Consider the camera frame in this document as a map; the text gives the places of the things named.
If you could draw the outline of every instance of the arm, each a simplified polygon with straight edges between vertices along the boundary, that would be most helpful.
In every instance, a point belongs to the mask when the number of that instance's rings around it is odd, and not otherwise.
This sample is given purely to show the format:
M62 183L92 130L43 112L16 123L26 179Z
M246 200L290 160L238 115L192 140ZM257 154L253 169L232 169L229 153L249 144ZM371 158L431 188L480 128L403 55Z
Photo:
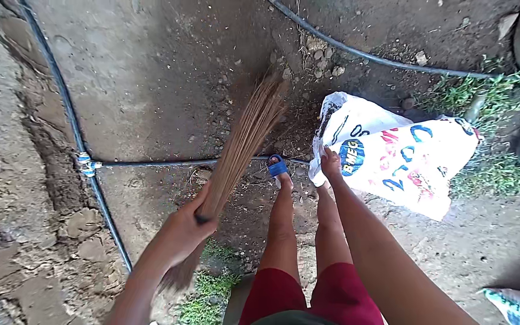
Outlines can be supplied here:
M325 148L322 172L336 196L352 260L374 303L391 325L477 324L442 292L358 199L340 173L340 158Z
M194 218L194 212L204 202L208 188L209 185L205 185L192 202L168 217L141 254L105 325L149 323L152 299L163 275L188 257L218 226L218 221L198 225Z

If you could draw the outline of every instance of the red shorts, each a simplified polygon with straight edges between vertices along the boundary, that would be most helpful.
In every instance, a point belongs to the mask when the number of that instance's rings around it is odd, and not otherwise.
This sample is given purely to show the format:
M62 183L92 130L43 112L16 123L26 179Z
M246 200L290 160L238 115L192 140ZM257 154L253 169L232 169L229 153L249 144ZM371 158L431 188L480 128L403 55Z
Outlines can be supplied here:
M338 325L382 325L376 307L354 265L332 264L318 277L310 308L302 287L288 273L275 268L258 271L250 290L240 325L249 325L278 312L299 310L314 314Z

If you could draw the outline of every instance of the broom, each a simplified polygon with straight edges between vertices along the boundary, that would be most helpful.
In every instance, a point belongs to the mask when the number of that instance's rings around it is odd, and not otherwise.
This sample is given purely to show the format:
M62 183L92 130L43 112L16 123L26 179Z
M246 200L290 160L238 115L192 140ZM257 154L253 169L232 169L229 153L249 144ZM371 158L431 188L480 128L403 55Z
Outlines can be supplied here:
M280 118L284 109L283 95L287 88L288 84L281 75L274 72L271 76L265 76L252 93L210 178L211 188L196 215L199 223L213 220L220 215L258 146ZM160 292L165 289L179 291L190 285L205 245L205 241L200 243L191 255L163 276Z

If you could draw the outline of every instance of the dirt ground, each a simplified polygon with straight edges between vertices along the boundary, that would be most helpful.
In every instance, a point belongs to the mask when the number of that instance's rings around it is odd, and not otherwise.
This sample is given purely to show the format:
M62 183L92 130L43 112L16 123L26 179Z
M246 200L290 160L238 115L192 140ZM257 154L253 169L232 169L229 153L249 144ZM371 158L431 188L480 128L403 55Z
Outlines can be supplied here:
M360 95L387 109L438 77L369 63L335 50L317 79L305 34L267 1L31 1L79 115L90 154L102 161L209 159L270 64L293 88L263 154L309 160L324 96ZM506 57L497 41L517 0L285 1L346 44L407 63L474 70ZM0 0L0 324L97 324L125 282L125 268L86 180L74 169L72 135L46 63L16 4ZM315 282L317 196L307 169L291 165L295 228L307 294ZM135 262L167 215L198 191L200 168L98 172ZM255 270L276 197L264 162L252 162L214 235ZM364 196L418 265L481 324L502 315L477 292L520 289L520 196L454 201L443 222ZM174 299L153 319L174 323Z

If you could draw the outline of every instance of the green weed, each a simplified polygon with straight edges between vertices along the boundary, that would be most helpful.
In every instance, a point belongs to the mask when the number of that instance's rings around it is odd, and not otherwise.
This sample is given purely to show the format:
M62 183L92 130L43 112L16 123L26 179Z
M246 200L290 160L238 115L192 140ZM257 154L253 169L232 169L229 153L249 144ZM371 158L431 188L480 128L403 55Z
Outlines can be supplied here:
M512 114L520 111L520 71L510 76L514 79L443 77L431 92L421 96L420 106L429 112L463 116L475 94L486 94L485 105L473 125L486 138L494 138ZM467 166L451 180L452 196L474 198L519 194L520 164L515 154L491 153L482 145L477 151Z
M220 245L213 238L206 242L202 257L212 257L224 263L234 262L236 259L232 248ZM222 324L230 291L240 281L240 275L226 267L218 276L207 271L198 271L194 277L194 293L178 306L179 322L189 325Z
M520 164L510 152L479 155L451 180L451 194L455 198L506 197L519 193Z
M204 246L202 257L214 257L220 261L229 262L234 259L235 254L236 251L233 248L222 246L217 240L210 237Z
M423 94L420 106L428 112L462 116L473 95L486 94L487 99L474 126L485 136L495 135L511 113L520 111L520 71L509 75L514 79L474 79L443 77L431 92Z

